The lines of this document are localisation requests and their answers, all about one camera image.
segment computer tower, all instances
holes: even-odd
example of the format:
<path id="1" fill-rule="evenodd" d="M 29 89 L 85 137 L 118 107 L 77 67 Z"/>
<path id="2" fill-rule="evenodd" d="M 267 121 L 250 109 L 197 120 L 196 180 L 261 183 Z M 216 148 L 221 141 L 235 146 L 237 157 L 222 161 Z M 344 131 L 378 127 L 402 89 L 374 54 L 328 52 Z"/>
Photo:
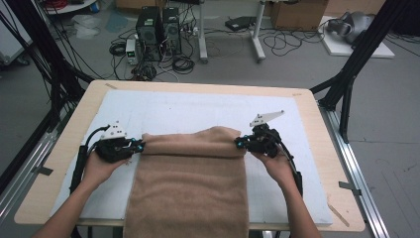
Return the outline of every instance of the computer tower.
<path id="1" fill-rule="evenodd" d="M 159 7 L 143 7 L 136 24 L 139 40 L 146 45 L 156 45 L 163 41 L 163 25 L 161 24 Z"/>
<path id="2" fill-rule="evenodd" d="M 182 53 L 181 35 L 179 32 L 179 9 L 163 8 L 161 11 L 166 50 L 178 55 Z"/>

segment hand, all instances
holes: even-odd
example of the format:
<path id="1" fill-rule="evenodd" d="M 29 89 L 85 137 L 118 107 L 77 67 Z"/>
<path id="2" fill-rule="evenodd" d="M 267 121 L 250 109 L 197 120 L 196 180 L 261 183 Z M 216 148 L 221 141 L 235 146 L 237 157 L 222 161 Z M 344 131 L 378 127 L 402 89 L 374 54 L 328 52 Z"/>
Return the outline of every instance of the hand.
<path id="1" fill-rule="evenodd" d="M 87 159 L 81 183 L 96 189 L 102 182 L 107 180 L 118 167 L 128 161 L 129 159 L 110 164 L 103 161 L 98 154 L 93 151 Z"/>
<path id="2" fill-rule="evenodd" d="M 296 186 L 290 166 L 290 161 L 283 154 L 283 151 L 279 146 L 277 156 L 274 158 L 259 153 L 251 154 L 262 161 L 268 174 L 278 183 L 281 188 L 285 188 L 288 185 Z"/>

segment person's left hand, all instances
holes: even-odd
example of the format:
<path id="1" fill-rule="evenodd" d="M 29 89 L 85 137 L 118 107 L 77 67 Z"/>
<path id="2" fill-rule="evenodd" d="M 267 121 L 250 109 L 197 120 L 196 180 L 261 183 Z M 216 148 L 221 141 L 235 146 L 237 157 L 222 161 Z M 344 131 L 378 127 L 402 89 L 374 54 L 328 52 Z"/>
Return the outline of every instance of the person's left hand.
<path id="1" fill-rule="evenodd" d="M 93 151 L 87 159 L 81 182 L 96 189 L 102 182 L 107 180 L 118 167 L 127 163 L 129 159 L 110 164 L 103 161 L 98 154 Z"/>

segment human arm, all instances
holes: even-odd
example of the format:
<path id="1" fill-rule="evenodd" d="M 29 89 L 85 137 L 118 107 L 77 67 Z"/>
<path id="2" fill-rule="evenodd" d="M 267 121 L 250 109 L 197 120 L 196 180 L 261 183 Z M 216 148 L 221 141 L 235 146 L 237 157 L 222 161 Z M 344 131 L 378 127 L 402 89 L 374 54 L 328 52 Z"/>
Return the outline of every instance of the human arm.
<path id="1" fill-rule="evenodd" d="M 275 158 L 253 153 L 265 165 L 268 174 L 280 186 L 287 206 L 290 234 L 293 238 L 321 237 L 293 178 L 290 162 L 283 153 Z"/>
<path id="2" fill-rule="evenodd" d="M 33 237 L 70 237 L 90 194 L 108 179 L 115 169 L 126 162 L 124 160 L 109 164 L 102 161 L 95 152 L 92 152 L 86 162 L 83 180 L 80 185 Z"/>

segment white perforated bracket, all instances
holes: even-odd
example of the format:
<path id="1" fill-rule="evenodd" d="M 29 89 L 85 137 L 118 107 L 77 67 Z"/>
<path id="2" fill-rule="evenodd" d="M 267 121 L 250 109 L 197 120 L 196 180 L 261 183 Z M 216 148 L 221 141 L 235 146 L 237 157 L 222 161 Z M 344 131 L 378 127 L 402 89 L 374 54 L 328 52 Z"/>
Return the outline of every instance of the white perforated bracket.
<path id="1" fill-rule="evenodd" d="M 111 125 L 108 128 L 108 130 L 104 132 L 104 134 L 102 134 L 101 140 L 110 140 L 110 139 L 122 138 L 126 136 L 127 136 L 126 130 L 124 130 L 121 124 L 118 121 L 116 121 L 113 125 Z"/>
<path id="2" fill-rule="evenodd" d="M 284 110 L 281 110 L 281 111 L 278 111 L 278 112 L 258 114 L 256 119 L 254 119 L 253 122 L 250 123 L 250 127 L 262 125 L 262 124 L 267 123 L 268 121 L 271 121 L 272 119 L 275 119 L 275 118 L 277 118 L 277 117 L 279 117 L 283 114 L 284 114 Z"/>

